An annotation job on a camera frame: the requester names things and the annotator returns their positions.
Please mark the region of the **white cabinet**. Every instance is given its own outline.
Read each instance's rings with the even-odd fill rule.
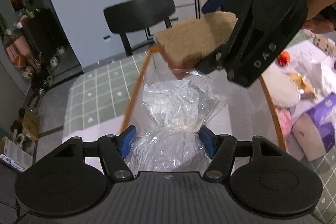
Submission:
[[[181,20],[199,18],[198,0],[174,0],[174,4],[176,11],[169,17],[172,26]],[[162,21],[146,30],[147,37],[150,38],[155,33],[165,29],[166,25]]]

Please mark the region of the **clear plastic bag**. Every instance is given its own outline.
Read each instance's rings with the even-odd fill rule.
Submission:
[[[137,133],[125,160],[130,170],[135,175],[140,170],[203,174],[210,159],[198,131],[227,98],[196,70],[155,71],[144,83],[142,103],[155,127]]]

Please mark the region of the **purple tissue box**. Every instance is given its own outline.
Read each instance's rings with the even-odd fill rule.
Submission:
[[[292,132],[309,161],[326,155],[335,145],[336,94],[331,93],[316,106],[303,113]]]

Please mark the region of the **chair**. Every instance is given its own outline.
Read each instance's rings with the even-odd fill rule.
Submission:
[[[104,9],[110,31],[120,35],[127,56],[144,44],[132,49],[126,33],[147,29],[161,21],[170,28],[169,16],[174,12],[174,0],[130,0]]]

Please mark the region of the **ridged gray surface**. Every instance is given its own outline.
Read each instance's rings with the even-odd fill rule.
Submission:
[[[312,215],[266,219],[236,204],[222,184],[207,183],[198,173],[142,172],[131,182],[117,183],[95,208],[64,219],[26,215],[19,224],[315,224]]]

